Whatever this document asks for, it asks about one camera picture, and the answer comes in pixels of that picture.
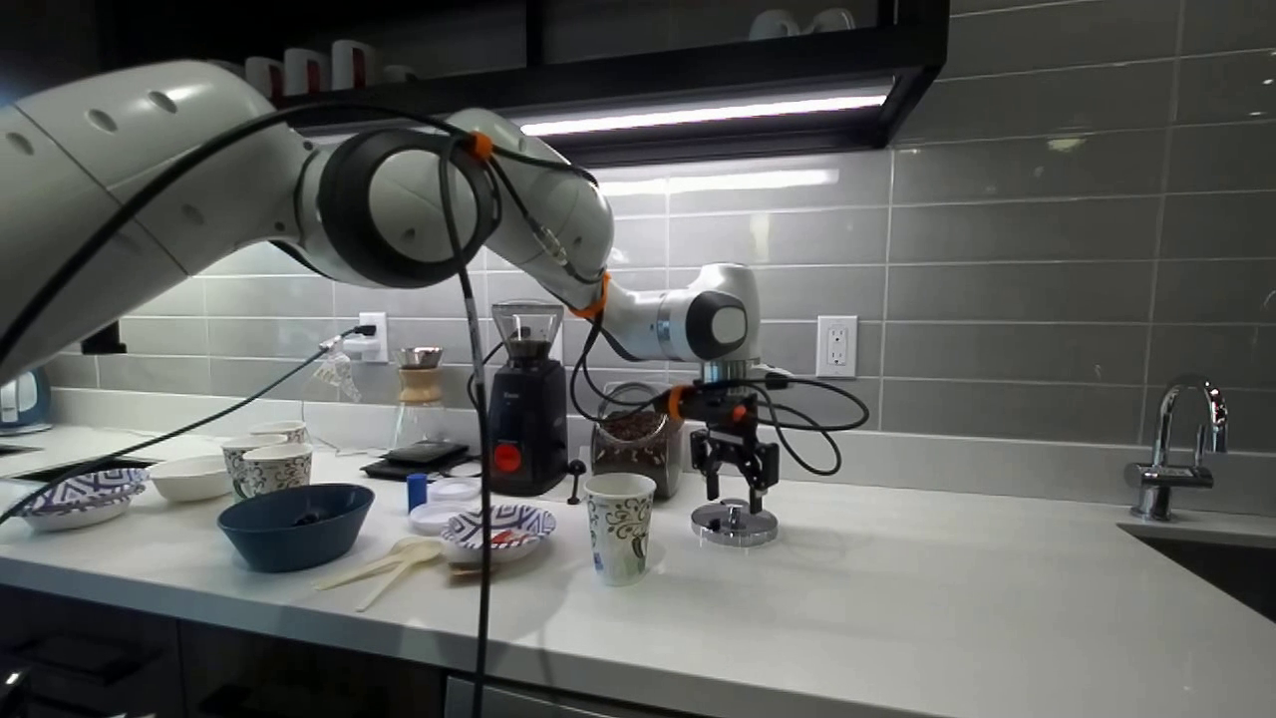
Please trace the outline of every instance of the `white robotic arm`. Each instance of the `white robotic arm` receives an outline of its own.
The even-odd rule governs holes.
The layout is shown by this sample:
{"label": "white robotic arm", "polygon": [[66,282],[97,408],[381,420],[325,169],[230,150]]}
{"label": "white robotic arm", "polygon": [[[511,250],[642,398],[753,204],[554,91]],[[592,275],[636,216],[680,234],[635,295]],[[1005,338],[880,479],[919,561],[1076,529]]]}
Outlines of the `white robotic arm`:
{"label": "white robotic arm", "polygon": [[262,128],[159,192],[16,331],[33,295],[127,196],[191,149],[271,113],[214,63],[107,72],[0,113],[0,383],[262,240],[317,275],[371,286],[428,286],[490,249],[566,309],[602,313],[626,358],[701,362],[707,378],[740,374],[753,358],[748,271],[707,267],[678,290],[611,282],[611,209],[598,189],[493,113],[446,117],[498,149],[479,156],[452,150],[444,133],[389,128],[315,149],[284,124]]}

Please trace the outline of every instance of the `kitchen counter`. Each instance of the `kitchen counter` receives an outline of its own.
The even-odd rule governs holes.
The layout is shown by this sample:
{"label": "kitchen counter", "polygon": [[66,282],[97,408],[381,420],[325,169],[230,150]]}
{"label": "kitchen counter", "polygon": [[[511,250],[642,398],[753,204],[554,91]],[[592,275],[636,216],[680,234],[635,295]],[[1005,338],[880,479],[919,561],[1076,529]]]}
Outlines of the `kitchen counter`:
{"label": "kitchen counter", "polygon": [[[48,430],[0,476],[118,448],[107,430]],[[183,438],[154,454],[211,452]],[[361,484],[359,452],[317,452],[317,484]],[[166,507],[33,536],[0,527],[0,581],[206,626],[472,672],[479,587],[437,567],[356,613],[371,587],[321,581],[409,536],[401,484],[376,485],[356,549],[304,575],[251,575],[214,516]],[[0,501],[29,491],[0,484]],[[581,507],[563,485],[549,549],[505,567],[490,608],[490,672],[527,685],[691,716],[1273,716],[1276,626],[1180,569],[1125,527],[1125,507],[781,484],[768,548],[691,536],[701,485],[655,516],[655,569],[607,587],[584,561]],[[1167,529],[1276,548],[1276,521],[1191,516]]]}

